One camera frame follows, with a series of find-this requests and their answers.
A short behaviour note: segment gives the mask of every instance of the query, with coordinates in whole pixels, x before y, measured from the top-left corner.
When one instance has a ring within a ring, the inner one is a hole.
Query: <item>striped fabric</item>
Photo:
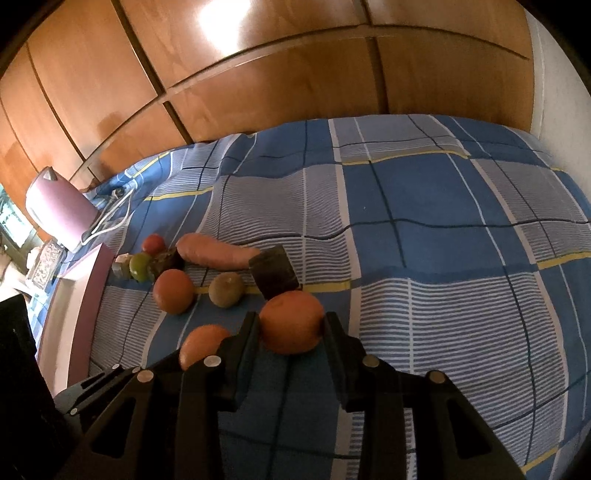
[[[50,282],[45,291],[34,292],[31,301],[27,304],[29,325],[31,326],[31,333],[33,334],[37,348],[39,348],[41,342],[41,334],[43,333],[45,318],[55,287],[56,282]]]
[[[430,115],[297,122],[142,160],[93,201],[117,187],[137,188],[132,216],[87,249],[137,252],[150,233],[174,244],[196,231],[284,245],[368,352],[445,371],[528,479],[558,479],[589,432],[591,206],[529,134]],[[158,361],[205,323],[236,332],[263,305],[248,272],[229,310],[207,296],[216,271],[187,273],[198,296],[179,316],[158,311],[148,284],[109,277],[91,372]],[[220,431],[228,478],[356,478],[363,416],[340,410],[322,344],[289,358],[262,348]]]

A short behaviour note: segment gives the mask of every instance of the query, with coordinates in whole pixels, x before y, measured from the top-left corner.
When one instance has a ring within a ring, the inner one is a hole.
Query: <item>orange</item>
[[[166,270],[156,280],[152,292],[160,310],[178,315],[189,308],[195,295],[193,282],[182,270]]]
[[[201,325],[195,328],[181,346],[178,362],[183,370],[203,360],[209,355],[215,355],[224,338],[231,335],[228,330],[219,325]]]
[[[262,341],[272,352],[280,355],[304,353],[320,342],[324,308],[308,292],[292,290],[273,297],[259,317]]]

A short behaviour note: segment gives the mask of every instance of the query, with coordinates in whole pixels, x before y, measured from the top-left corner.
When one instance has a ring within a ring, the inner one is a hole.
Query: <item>red tomato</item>
[[[152,233],[152,235],[148,235],[142,243],[142,250],[146,252],[148,255],[158,255],[160,252],[166,250],[166,244],[164,243],[164,238],[159,236],[157,233]]]

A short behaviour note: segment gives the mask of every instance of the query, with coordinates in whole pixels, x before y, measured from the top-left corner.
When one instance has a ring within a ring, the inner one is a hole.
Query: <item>yellow stripe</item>
[[[160,160],[162,157],[165,157],[166,155],[168,155],[170,153],[170,151],[164,152],[160,155],[158,155],[158,157],[156,157],[155,159],[153,159],[150,163],[148,163],[145,167],[142,167],[142,169],[140,171],[137,171],[136,173],[134,173],[134,175],[131,178],[136,178],[140,173],[145,172],[146,170],[148,170],[152,165],[154,165],[158,160]]]
[[[177,197],[187,197],[189,195],[203,195],[204,193],[211,192],[213,190],[213,186],[207,187],[203,190],[192,190],[190,192],[177,192],[177,193],[165,193],[164,195],[146,197],[144,201],[148,200],[164,200],[164,199],[174,199]]]
[[[343,165],[369,165],[369,160],[355,160],[343,162]]]
[[[345,291],[351,289],[350,280],[328,283],[308,283],[304,285],[303,290],[310,293],[325,293],[335,291]]]
[[[542,260],[538,262],[538,268],[543,270],[545,268],[555,267],[571,260],[580,260],[582,258],[591,258],[591,252],[576,252],[574,254],[562,255],[562,257],[550,258],[549,260]]]
[[[553,456],[556,452],[558,452],[558,447],[554,447],[553,449],[548,450],[546,453],[543,453],[542,455],[540,455],[538,458],[532,460],[527,465],[524,465],[523,467],[521,467],[521,471],[523,473],[526,473],[527,470],[531,470],[536,465],[541,464],[544,460],[547,460],[548,458]]]
[[[336,292],[336,291],[345,291],[351,289],[351,282],[350,280],[342,281],[342,282],[327,282],[327,283],[308,283],[304,285],[303,290],[308,291],[310,293],[327,293],[327,292]],[[195,287],[194,292],[197,295],[200,294],[207,294],[209,292],[209,287]],[[248,285],[246,287],[247,295],[260,295],[261,291],[257,288],[256,285]]]
[[[451,155],[457,155],[458,157],[462,157],[462,158],[468,158],[466,155],[463,155],[461,153],[456,152],[455,150],[424,150],[424,151],[418,151],[418,152],[406,152],[406,153],[399,153],[396,155],[389,155],[387,157],[382,157],[382,158],[375,158],[371,160],[371,163],[377,163],[380,161],[384,161],[384,160],[390,160],[391,158],[400,158],[400,157],[412,157],[413,155],[425,155],[425,154],[435,154],[435,153],[449,153]],[[343,165],[361,165],[361,164],[365,164],[365,163],[369,163],[369,160],[355,160],[355,161],[350,161],[350,162],[343,162]]]

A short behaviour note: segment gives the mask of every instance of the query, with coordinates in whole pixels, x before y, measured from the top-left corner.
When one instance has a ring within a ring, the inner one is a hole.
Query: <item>wooden panel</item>
[[[66,0],[29,44],[47,96],[85,157],[155,97],[109,0]]]
[[[531,58],[530,29],[517,0],[367,0],[376,25],[441,28]]]
[[[4,110],[0,108],[0,183],[8,196],[37,227],[25,208],[25,195],[37,171],[12,133]]]
[[[528,131],[534,68],[501,48],[445,32],[378,38],[390,113],[465,116]]]
[[[51,111],[22,48],[0,80],[0,97],[10,123],[37,170],[51,165],[69,179],[82,165]]]
[[[43,241],[43,242],[47,242],[49,241],[52,237],[49,233],[47,233],[45,230],[42,230],[39,227],[35,228],[37,230],[37,236]]]
[[[357,25],[352,0],[122,0],[164,86],[278,38]]]
[[[81,192],[88,192],[99,185],[99,180],[94,176],[89,168],[82,168],[78,171],[70,180],[70,183],[74,185]]]
[[[166,109],[161,104],[149,107],[117,132],[90,169],[100,181],[124,171],[138,160],[169,148],[185,145]]]
[[[364,38],[306,44],[204,79],[171,103],[196,140],[311,118],[378,113]]]

